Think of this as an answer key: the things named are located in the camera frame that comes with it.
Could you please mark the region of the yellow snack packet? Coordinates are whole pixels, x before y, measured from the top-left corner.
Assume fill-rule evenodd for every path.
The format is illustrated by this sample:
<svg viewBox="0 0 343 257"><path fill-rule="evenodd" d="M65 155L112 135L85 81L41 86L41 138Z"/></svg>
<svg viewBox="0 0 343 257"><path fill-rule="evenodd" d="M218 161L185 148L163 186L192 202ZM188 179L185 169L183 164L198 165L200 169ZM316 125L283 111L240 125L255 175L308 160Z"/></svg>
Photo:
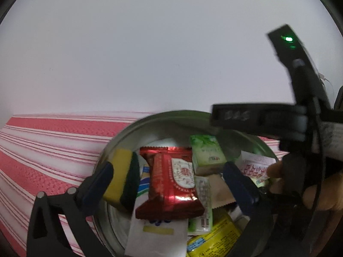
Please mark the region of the yellow snack packet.
<svg viewBox="0 0 343 257"><path fill-rule="evenodd" d="M241 235L228 212L223 208L213 212L213 228L208 234L194 236L187 243L186 256L222 257L233 248Z"/></svg>

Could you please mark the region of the beige snack packet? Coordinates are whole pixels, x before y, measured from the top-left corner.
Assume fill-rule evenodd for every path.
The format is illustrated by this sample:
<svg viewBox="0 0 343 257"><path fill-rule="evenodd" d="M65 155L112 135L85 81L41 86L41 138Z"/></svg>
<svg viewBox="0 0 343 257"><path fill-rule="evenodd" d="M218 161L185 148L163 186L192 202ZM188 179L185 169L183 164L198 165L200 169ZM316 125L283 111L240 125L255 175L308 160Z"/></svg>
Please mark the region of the beige snack packet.
<svg viewBox="0 0 343 257"><path fill-rule="evenodd" d="M235 202L235 198L220 174L207 176L211 186L212 208L220 208Z"/></svg>

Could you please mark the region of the white red tissue pack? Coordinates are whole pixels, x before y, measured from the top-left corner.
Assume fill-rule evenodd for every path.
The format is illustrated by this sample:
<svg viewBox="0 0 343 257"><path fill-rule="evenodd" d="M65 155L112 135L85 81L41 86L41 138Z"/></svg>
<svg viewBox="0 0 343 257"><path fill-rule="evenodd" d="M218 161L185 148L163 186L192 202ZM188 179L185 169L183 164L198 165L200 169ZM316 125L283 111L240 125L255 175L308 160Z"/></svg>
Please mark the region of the white red tissue pack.
<svg viewBox="0 0 343 257"><path fill-rule="evenodd" d="M269 178L267 176L267 169L274 163L276 163L274 158L246 151L241 151L241 155L235 162L243 175L260 180Z"/></svg>

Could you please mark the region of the white Vinda tissue pack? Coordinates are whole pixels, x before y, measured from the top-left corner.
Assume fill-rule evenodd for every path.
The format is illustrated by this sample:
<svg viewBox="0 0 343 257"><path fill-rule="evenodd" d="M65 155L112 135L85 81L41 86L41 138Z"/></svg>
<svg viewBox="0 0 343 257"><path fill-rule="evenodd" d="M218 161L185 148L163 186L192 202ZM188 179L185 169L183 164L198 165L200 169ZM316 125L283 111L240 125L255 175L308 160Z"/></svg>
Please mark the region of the white Vinda tissue pack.
<svg viewBox="0 0 343 257"><path fill-rule="evenodd" d="M132 214L125 256L187 255L188 220L140 220Z"/></svg>

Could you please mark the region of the yellow green sponge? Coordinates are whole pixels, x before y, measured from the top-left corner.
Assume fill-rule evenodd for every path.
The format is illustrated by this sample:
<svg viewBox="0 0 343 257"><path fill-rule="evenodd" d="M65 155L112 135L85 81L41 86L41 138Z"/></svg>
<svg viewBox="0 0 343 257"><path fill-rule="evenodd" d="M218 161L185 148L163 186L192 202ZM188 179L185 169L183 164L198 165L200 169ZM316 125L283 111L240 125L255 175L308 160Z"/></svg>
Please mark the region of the yellow green sponge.
<svg viewBox="0 0 343 257"><path fill-rule="evenodd" d="M116 209L131 214L140 184L138 155L130 150L116 149L110 163L113 179L103 199Z"/></svg>

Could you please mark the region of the red snack packet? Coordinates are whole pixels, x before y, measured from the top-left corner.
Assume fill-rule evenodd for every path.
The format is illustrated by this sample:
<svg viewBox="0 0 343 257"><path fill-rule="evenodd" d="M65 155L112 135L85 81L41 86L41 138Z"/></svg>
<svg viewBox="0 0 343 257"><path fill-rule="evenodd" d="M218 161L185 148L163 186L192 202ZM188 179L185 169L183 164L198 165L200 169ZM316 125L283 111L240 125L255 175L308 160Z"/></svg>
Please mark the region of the red snack packet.
<svg viewBox="0 0 343 257"><path fill-rule="evenodd" d="M190 147L141 147L149 166L148 199L135 209L141 220L179 220L201 216Z"/></svg>

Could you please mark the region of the round metal tin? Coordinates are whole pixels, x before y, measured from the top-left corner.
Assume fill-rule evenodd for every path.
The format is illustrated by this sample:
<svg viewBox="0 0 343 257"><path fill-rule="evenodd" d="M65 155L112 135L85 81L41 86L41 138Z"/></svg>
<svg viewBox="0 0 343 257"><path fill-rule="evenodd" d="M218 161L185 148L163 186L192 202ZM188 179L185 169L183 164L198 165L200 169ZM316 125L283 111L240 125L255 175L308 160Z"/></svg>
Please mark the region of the round metal tin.
<svg viewBox="0 0 343 257"><path fill-rule="evenodd" d="M209 113L180 110L150 115L140 119L110 140L102 150L98 164L112 158L117 149L138 152L140 147L188 147L191 135L213 135L229 161L241 151L276 158L272 149L259 137L210 125ZM113 256L124 256L129 233L129 215L101 201L93 216L96 232Z"/></svg>

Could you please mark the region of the green white tissue pack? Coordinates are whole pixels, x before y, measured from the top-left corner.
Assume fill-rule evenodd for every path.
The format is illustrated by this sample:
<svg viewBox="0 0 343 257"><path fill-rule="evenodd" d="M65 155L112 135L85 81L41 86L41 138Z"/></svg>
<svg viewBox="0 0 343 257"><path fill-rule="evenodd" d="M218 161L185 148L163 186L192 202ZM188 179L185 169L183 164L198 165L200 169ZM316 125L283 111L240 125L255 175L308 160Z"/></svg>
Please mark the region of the green white tissue pack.
<svg viewBox="0 0 343 257"><path fill-rule="evenodd" d="M195 187L198 193L198 198L205 210L201 216L188 220L189 236L198 236L210 233L213 227L211 186L209 179L203 176L195 176Z"/></svg>

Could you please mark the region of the red white striped bedspread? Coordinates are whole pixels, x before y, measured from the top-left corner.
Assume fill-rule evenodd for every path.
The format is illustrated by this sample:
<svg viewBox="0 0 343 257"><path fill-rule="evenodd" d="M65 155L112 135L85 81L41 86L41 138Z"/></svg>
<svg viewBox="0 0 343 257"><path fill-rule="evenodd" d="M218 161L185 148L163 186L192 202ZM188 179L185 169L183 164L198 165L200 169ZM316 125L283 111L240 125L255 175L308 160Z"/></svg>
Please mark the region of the red white striped bedspread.
<svg viewBox="0 0 343 257"><path fill-rule="evenodd" d="M90 176L112 138L145 113L16 115L1 128L1 233L26 255L35 196L62 194ZM281 158L278 141L260 137Z"/></svg>

